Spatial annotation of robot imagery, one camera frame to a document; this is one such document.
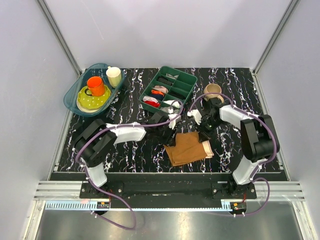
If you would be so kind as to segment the brown underwear beige waistband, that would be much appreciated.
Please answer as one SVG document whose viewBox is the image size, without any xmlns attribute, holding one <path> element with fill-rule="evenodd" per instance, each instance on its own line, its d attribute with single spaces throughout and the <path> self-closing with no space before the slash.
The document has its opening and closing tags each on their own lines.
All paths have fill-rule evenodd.
<svg viewBox="0 0 320 240">
<path fill-rule="evenodd" d="M 214 156 L 208 140 L 200 142 L 198 132 L 178 133 L 175 146 L 164 146 L 173 167 L 190 164 Z"/>
</svg>

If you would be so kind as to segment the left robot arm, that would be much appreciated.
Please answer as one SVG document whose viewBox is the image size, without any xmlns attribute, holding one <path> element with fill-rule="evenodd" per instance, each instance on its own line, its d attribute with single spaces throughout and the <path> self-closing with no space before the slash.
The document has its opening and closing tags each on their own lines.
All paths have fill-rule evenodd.
<svg viewBox="0 0 320 240">
<path fill-rule="evenodd" d="M 125 124 L 105 123 L 94 120 L 75 139 L 75 159 L 84 164 L 87 177 L 92 181 L 90 192 L 97 198 L 108 193 L 104 161 L 108 152 L 117 144 L 155 139 L 159 144 L 170 145 L 181 116 L 177 113 L 156 112 L 151 117 Z"/>
</svg>

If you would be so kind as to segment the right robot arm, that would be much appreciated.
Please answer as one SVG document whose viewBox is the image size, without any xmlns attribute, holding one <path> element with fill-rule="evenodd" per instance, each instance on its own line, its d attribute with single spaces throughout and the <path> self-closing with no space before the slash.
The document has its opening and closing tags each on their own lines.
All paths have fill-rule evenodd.
<svg viewBox="0 0 320 240">
<path fill-rule="evenodd" d="M 199 141 L 213 139 L 216 128 L 230 124 L 240 131 L 243 157 L 231 174 L 225 191 L 232 198 L 242 197 L 249 189 L 262 165 L 274 159 L 280 150 L 275 126 L 270 115 L 255 115 L 219 98 L 204 101 L 203 110 L 188 112 L 194 119 Z"/>
</svg>

